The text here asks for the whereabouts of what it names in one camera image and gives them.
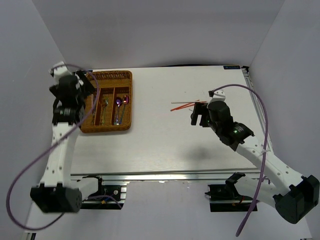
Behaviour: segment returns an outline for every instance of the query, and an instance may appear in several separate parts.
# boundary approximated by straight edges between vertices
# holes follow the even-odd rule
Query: wire
[[[73,65],[73,64],[68,64],[68,63],[64,63],[58,66],[53,67],[51,70],[63,67],[63,66],[67,66],[67,67],[72,67],[72,68],[77,68],[79,70],[82,70],[83,68],[77,66],[77,65]],[[96,79],[96,77],[89,71],[84,70],[86,73],[88,73],[95,81],[96,83],[96,91],[97,93],[99,92],[99,85],[98,85],[98,80]],[[94,104],[93,106],[95,106],[97,104],[98,98],[96,97],[94,100]],[[17,181],[19,180],[19,178],[27,171],[29,170],[35,163],[37,163],[39,160],[41,160],[44,156],[46,156],[48,153],[50,153],[50,151],[52,151],[53,149],[55,149],[63,140],[65,140],[68,136],[70,136],[77,128],[80,127],[80,125],[90,116],[91,112],[94,110],[94,107],[92,107],[90,109],[90,111],[83,117],[83,119],[81,121],[79,121],[70,131],[68,131],[65,135],[63,135],[60,140],[56,141],[51,147],[49,147],[47,150],[45,150],[43,153],[41,153],[37,158],[35,158],[31,163],[29,163],[24,169],[21,170],[21,172],[19,172],[19,174],[14,178],[14,180],[12,181],[8,192],[6,194],[6,200],[5,200],[5,207],[6,207],[6,212],[8,213],[9,218],[12,220],[12,222],[14,224],[16,224],[17,226],[19,226],[20,228],[24,229],[24,230],[29,230],[29,231],[39,231],[39,230],[43,230],[46,229],[48,227],[50,227],[51,225],[53,225],[56,221],[58,221],[65,213],[63,212],[60,216],[58,216],[54,221],[50,222],[49,224],[42,226],[42,227],[28,227],[26,225],[23,225],[22,223],[20,223],[14,216],[13,213],[11,211],[11,206],[10,206],[10,198],[11,198],[11,193],[12,190],[14,188],[14,186],[16,185]]]
[[[110,196],[110,195],[98,195],[98,196],[90,196],[88,197],[87,199],[90,200],[90,199],[97,199],[97,198],[109,198],[109,199],[112,199],[120,209],[122,209],[122,206],[120,205],[120,203],[115,200],[115,198],[113,196]]]
[[[267,143],[268,143],[269,122],[268,122],[268,115],[267,115],[266,106],[265,106],[264,102],[262,101],[261,97],[259,96],[258,93],[256,93],[256,91],[252,90],[251,88],[249,88],[247,86],[240,85],[240,84],[227,84],[227,85],[224,85],[224,86],[220,86],[220,87],[210,91],[209,93],[213,93],[214,94],[215,91],[218,91],[218,90],[223,89],[223,88],[228,88],[228,87],[240,87],[240,88],[244,88],[244,89],[247,89],[250,92],[252,92],[259,99],[259,101],[261,103],[261,106],[262,106],[262,109],[263,109],[264,118],[265,118],[265,133],[264,133],[265,135],[264,135],[264,141],[263,141],[264,152],[262,154],[262,163],[261,163],[260,176],[259,176],[259,180],[258,180],[258,184],[256,186],[256,190],[255,190],[254,196],[252,198],[252,203],[250,204],[248,212],[246,213],[245,217],[243,218],[242,222],[239,225],[238,230],[236,231],[235,236],[239,237],[239,235],[241,234],[242,230],[244,229],[244,227],[246,225],[246,222],[247,222],[250,214],[252,213],[252,211],[254,210],[255,206],[257,205],[257,197],[258,197],[258,194],[259,194],[261,183],[263,182],[265,165],[266,165],[266,156],[267,156],[266,155],[267,154],[266,153],[266,149],[267,149]]]

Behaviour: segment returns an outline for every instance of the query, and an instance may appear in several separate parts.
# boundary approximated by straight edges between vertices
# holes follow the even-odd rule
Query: purple cable
[[[115,200],[113,196],[109,196],[109,195],[98,195],[98,196],[90,196],[90,197],[88,197],[87,199],[90,200],[90,199],[99,199],[99,198],[109,198],[109,199],[113,200],[113,201],[118,205],[118,207],[119,207],[120,209],[122,209],[122,206],[120,205],[120,203],[119,203],[117,200]]]
[[[267,143],[268,143],[268,115],[267,115],[267,110],[266,110],[266,106],[264,104],[264,102],[262,101],[261,97],[259,96],[258,93],[256,93],[254,90],[252,90],[251,88],[244,86],[244,85],[240,85],[240,84],[227,84],[221,87],[218,87],[214,90],[212,90],[212,92],[214,93],[217,90],[223,89],[223,88],[228,88],[228,87],[240,87],[240,88],[244,88],[249,90],[250,92],[252,92],[260,101],[262,109],[263,109],[263,114],[265,117],[265,135],[264,135],[264,142],[263,142],[263,149],[266,150],[267,149]],[[263,178],[264,178],[264,171],[265,171],[265,165],[266,165],[266,152],[264,152],[262,154],[262,163],[261,163],[261,170],[260,170],[260,177],[258,180],[258,184],[256,186],[256,190],[252,199],[252,203],[250,204],[250,207],[248,209],[248,212],[246,213],[245,217],[243,218],[242,222],[240,223],[240,226],[238,228],[238,230],[236,231],[235,236],[239,237],[239,235],[241,234],[242,230],[244,229],[244,226],[246,225],[246,222],[250,216],[250,214],[252,213],[252,211],[254,210],[256,204],[257,204],[257,197],[259,194],[259,190],[261,187],[261,183],[263,182]]]
[[[58,66],[55,66],[52,68],[56,69],[59,67],[63,67],[63,66],[68,66],[68,67],[73,67],[73,68],[77,68],[79,70],[82,70],[83,68],[73,65],[73,64],[61,64]],[[96,83],[96,91],[99,92],[99,85],[98,85],[98,81],[96,79],[96,77],[89,71],[84,70],[86,73],[88,73],[95,81]],[[58,216],[54,221],[52,221],[51,223],[42,226],[42,227],[28,227],[26,225],[23,225],[22,223],[20,223],[12,214],[11,211],[11,207],[10,207],[10,197],[11,197],[11,193],[12,190],[15,186],[15,184],[17,183],[17,181],[19,180],[19,178],[28,170],[30,169],[35,163],[37,163],[40,159],[42,159],[45,155],[47,155],[48,153],[50,153],[51,150],[55,149],[63,140],[65,140],[68,136],[70,136],[70,134],[72,134],[77,128],[80,127],[80,125],[90,116],[91,112],[94,110],[94,106],[97,104],[98,98],[96,97],[94,100],[94,104],[92,106],[92,108],[90,109],[90,111],[84,116],[84,118],[78,122],[70,131],[68,131],[64,136],[62,136],[60,138],[59,141],[55,142],[51,147],[49,147],[47,150],[45,150],[43,153],[41,153],[36,159],[34,159],[31,163],[29,163],[24,169],[22,169],[22,171],[14,178],[14,180],[12,181],[9,190],[6,194],[6,200],[5,200],[5,207],[6,207],[6,212],[9,215],[9,218],[12,220],[12,222],[14,224],[16,224],[17,226],[19,226],[20,228],[24,229],[24,230],[29,230],[29,231],[39,231],[39,230],[43,230],[46,229],[48,227],[50,227],[52,224],[54,224],[56,221],[58,221],[65,213],[62,213],[60,216]]]

